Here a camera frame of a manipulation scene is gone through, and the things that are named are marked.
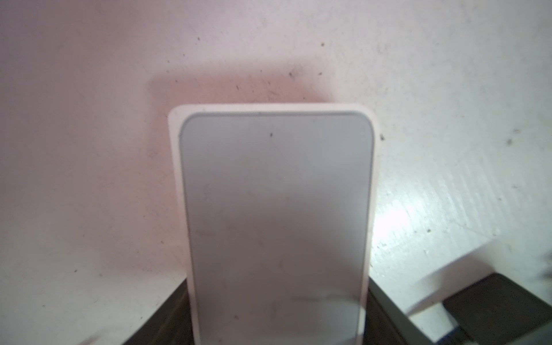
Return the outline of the black network switch box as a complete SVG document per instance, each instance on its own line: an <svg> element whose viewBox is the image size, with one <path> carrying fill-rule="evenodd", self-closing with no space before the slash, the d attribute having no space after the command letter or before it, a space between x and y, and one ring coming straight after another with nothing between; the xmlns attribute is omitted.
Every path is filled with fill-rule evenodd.
<svg viewBox="0 0 552 345"><path fill-rule="evenodd" d="M457 326L438 344L550 344L551 306L493 273L443 301Z"/></svg>

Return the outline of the white square router box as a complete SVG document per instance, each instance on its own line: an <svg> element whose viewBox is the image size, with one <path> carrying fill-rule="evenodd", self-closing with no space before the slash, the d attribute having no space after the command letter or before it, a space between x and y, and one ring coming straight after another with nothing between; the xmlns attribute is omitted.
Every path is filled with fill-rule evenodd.
<svg viewBox="0 0 552 345"><path fill-rule="evenodd" d="M168 115L196 344L361 344L379 128L358 104Z"/></svg>

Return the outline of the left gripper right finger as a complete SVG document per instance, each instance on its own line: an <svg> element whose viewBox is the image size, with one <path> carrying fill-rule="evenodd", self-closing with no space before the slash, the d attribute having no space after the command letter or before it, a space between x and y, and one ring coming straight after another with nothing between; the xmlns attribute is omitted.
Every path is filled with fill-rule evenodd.
<svg viewBox="0 0 552 345"><path fill-rule="evenodd" d="M434 344L382 288L369 279L364 345L370 344Z"/></svg>

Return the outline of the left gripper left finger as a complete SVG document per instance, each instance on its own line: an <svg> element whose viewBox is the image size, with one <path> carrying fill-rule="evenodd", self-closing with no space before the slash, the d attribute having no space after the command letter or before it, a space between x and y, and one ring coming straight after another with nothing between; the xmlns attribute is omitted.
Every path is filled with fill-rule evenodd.
<svg viewBox="0 0 552 345"><path fill-rule="evenodd" d="M124 343L124 345L132 344L194 344L190 297L186 279L142 327Z"/></svg>

